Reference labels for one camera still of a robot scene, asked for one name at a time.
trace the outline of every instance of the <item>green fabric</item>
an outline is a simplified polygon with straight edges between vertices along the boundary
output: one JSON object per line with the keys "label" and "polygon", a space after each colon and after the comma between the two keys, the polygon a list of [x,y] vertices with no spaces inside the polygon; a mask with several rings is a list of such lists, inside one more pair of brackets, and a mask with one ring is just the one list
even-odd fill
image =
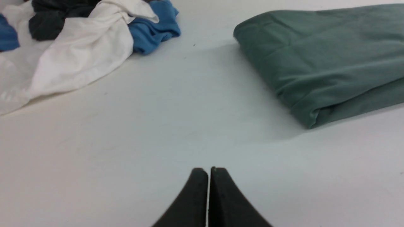
{"label": "green fabric", "polygon": [[404,4],[267,12],[234,37],[308,128],[404,101]]}

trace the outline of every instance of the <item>pile of clothes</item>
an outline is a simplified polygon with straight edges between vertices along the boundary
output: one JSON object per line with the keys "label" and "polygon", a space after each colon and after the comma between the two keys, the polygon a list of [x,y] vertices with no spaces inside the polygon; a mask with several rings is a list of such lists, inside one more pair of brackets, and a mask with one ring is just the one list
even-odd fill
{"label": "pile of clothes", "polygon": [[82,88],[181,34],[169,0],[30,0],[0,14],[0,114]]}

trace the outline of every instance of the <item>folded clothing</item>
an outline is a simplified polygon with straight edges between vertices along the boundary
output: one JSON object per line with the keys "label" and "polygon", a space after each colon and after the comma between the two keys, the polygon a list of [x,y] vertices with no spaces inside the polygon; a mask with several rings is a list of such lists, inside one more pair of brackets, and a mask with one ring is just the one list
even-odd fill
{"label": "folded clothing", "polygon": [[404,102],[404,4],[267,12],[234,36],[308,128]]}

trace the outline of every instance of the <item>white fabric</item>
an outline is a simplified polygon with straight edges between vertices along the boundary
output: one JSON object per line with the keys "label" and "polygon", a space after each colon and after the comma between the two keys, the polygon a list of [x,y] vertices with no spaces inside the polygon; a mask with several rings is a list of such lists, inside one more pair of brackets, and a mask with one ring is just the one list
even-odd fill
{"label": "white fabric", "polygon": [[[6,8],[23,12],[29,7],[25,3]],[[27,35],[21,24],[26,15],[4,16],[13,21],[19,37]],[[119,67],[133,51],[127,24],[134,17],[159,21],[142,0],[103,0],[88,18],[66,19],[54,42],[37,42],[1,53],[0,114],[41,95],[79,89]]]}
{"label": "white fabric", "polygon": [[38,41],[31,38],[28,27],[29,19],[35,15],[31,0],[19,6],[8,5],[4,8],[2,14],[17,31],[20,46],[32,46],[38,43]]}

